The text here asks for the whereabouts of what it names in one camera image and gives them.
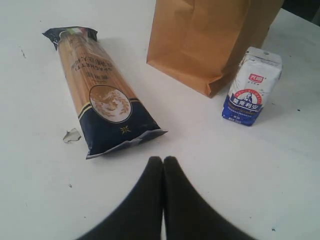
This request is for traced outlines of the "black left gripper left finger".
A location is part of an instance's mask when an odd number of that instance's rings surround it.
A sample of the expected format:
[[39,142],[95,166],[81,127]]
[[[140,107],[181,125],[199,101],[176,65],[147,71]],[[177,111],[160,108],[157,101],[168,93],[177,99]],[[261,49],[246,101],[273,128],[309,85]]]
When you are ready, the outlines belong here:
[[163,219],[163,162],[149,158],[122,203],[80,240],[160,240]]

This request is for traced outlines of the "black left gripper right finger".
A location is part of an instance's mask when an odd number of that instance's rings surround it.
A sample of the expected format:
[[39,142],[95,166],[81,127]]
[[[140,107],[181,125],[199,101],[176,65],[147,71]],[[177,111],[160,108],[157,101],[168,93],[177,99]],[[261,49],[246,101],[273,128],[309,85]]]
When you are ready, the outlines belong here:
[[195,190],[178,160],[163,161],[164,221],[168,240],[252,240],[216,212]]

